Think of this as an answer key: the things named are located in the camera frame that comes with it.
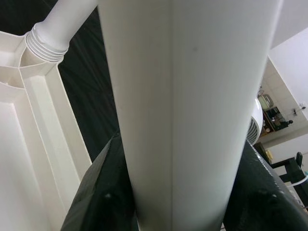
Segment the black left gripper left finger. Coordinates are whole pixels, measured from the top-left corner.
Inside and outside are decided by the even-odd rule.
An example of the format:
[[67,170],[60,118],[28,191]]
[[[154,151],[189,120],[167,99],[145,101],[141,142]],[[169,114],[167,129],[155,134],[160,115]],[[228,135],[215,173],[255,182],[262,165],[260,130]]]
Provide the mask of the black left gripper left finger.
[[120,133],[86,171],[60,231],[139,231]]

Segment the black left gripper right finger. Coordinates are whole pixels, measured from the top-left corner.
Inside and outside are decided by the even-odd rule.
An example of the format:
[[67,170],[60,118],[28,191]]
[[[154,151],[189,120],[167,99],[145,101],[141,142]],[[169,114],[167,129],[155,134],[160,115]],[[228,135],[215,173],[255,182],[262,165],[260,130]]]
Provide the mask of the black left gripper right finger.
[[226,231],[308,231],[308,214],[246,142],[224,215]]

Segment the white plastic table top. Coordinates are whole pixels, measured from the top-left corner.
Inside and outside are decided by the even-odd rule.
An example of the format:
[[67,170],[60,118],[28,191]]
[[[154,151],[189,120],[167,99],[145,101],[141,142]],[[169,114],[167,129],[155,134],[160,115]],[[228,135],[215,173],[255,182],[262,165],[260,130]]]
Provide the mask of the white plastic table top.
[[0,32],[0,231],[60,231],[90,156],[58,70]]

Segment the white plastic table leg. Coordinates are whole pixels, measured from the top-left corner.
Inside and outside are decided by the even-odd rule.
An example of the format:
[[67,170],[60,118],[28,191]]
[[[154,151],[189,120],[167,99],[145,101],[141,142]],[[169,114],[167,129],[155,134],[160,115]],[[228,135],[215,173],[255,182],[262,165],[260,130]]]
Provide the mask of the white plastic table leg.
[[27,47],[44,61],[59,62],[97,5],[98,0],[58,0],[46,18],[27,33]]
[[100,0],[140,231],[219,231],[283,0]]

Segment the white round fan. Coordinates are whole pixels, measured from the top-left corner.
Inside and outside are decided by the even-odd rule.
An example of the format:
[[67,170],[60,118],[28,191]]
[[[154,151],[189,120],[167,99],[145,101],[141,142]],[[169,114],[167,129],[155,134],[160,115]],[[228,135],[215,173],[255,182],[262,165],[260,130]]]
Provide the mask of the white round fan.
[[255,98],[254,109],[251,115],[251,121],[247,131],[246,139],[251,145],[254,145],[262,131],[263,127],[263,111],[261,104],[257,98]]

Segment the wooden shelf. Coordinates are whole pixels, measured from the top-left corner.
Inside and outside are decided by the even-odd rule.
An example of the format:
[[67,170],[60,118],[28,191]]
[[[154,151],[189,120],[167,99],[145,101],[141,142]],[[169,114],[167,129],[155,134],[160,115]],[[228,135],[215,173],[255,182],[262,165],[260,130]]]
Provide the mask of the wooden shelf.
[[285,129],[293,124],[292,120],[286,120],[277,107],[263,110],[263,125],[261,135]]

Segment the pale green pot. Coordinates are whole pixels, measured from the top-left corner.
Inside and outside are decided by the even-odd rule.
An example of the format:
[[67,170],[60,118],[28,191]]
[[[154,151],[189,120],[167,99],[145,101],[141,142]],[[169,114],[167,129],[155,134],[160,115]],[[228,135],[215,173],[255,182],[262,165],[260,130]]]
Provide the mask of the pale green pot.
[[258,97],[263,110],[269,110],[274,106],[272,98],[268,94],[263,94]]

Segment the black tablecloth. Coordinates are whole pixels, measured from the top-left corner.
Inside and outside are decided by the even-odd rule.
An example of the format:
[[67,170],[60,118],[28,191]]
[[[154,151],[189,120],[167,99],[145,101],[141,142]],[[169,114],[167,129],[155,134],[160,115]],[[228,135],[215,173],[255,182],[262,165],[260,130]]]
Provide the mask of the black tablecloth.
[[[0,31],[24,35],[45,19],[57,0],[0,0]],[[58,66],[92,161],[119,131],[98,10],[70,42]]]

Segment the black furniture frame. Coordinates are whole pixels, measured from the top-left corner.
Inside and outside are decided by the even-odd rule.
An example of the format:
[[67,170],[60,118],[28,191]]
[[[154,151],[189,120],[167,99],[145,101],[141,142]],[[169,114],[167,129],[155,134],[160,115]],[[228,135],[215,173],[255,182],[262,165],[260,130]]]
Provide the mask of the black furniture frame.
[[302,164],[303,155],[297,152],[295,157],[271,164],[271,167],[284,167],[285,173],[279,175],[280,179],[299,205],[308,212],[308,173],[302,169]]

